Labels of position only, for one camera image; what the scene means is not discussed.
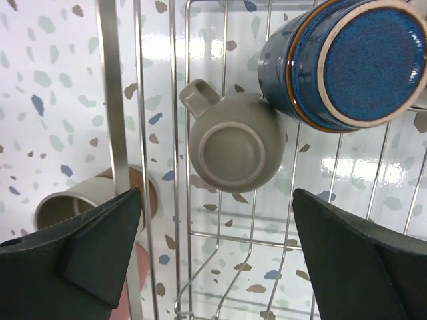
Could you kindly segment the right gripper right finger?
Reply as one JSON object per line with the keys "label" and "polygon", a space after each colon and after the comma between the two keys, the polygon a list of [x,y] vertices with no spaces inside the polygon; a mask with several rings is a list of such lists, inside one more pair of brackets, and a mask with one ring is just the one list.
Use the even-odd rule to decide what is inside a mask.
{"label": "right gripper right finger", "polygon": [[305,189],[294,219],[321,319],[425,319],[426,242]]}

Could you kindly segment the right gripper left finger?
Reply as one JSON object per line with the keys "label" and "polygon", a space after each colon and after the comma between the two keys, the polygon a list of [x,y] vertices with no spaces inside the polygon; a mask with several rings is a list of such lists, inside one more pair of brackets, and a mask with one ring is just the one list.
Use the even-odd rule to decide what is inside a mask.
{"label": "right gripper left finger", "polygon": [[139,229],[131,189],[43,230],[1,244],[2,319],[109,319]]}

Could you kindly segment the steel cup with handle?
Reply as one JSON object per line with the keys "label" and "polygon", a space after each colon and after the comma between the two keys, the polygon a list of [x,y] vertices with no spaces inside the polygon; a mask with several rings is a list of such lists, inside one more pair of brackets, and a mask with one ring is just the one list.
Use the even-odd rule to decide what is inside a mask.
{"label": "steel cup with handle", "polygon": [[[159,207],[159,196],[155,181],[149,177],[149,196],[151,218],[153,219]],[[131,188],[139,187],[143,193],[142,168],[139,165],[129,165]],[[41,200],[34,212],[36,230],[42,230],[78,214],[93,209],[115,197],[115,185],[112,168],[88,178],[65,191],[52,193]]]}

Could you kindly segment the small grey-green mug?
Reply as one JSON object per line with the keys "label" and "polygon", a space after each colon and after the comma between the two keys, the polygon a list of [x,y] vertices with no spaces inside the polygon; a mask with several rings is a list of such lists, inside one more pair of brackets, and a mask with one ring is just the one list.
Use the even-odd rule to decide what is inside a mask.
{"label": "small grey-green mug", "polygon": [[218,95],[196,79],[179,94],[195,121],[189,158],[212,187],[245,193],[265,185],[280,168],[285,133],[279,113],[257,93]]}

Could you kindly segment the dark blue mug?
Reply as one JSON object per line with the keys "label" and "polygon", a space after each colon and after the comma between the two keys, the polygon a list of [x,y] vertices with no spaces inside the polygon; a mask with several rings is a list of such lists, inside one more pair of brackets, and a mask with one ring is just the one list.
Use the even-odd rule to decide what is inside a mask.
{"label": "dark blue mug", "polygon": [[426,87],[426,22],[404,1],[326,1],[269,37],[258,81],[272,107],[317,130],[382,125]]}

